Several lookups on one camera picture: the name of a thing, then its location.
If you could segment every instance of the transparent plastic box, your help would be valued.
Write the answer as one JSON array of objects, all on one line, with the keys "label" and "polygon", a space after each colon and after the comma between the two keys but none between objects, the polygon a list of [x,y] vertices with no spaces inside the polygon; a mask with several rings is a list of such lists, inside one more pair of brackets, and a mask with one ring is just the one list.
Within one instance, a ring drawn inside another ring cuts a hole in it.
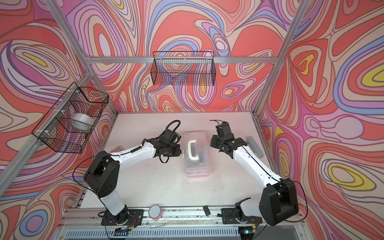
[{"label": "transparent plastic box", "polygon": [[205,132],[185,133],[182,140],[187,177],[208,176],[212,172],[212,163],[208,156],[209,144]]}]

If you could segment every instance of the black wire mesh basket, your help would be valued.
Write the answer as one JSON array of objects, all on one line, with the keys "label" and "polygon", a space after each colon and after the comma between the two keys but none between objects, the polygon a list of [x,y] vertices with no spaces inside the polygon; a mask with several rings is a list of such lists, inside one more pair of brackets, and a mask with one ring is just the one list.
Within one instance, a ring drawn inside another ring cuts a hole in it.
[{"label": "black wire mesh basket", "polygon": [[155,51],[153,58],[153,85],[215,85],[212,51]]},{"label": "black wire mesh basket", "polygon": [[108,101],[104,92],[77,87],[48,126],[32,134],[55,152],[82,153]]}]

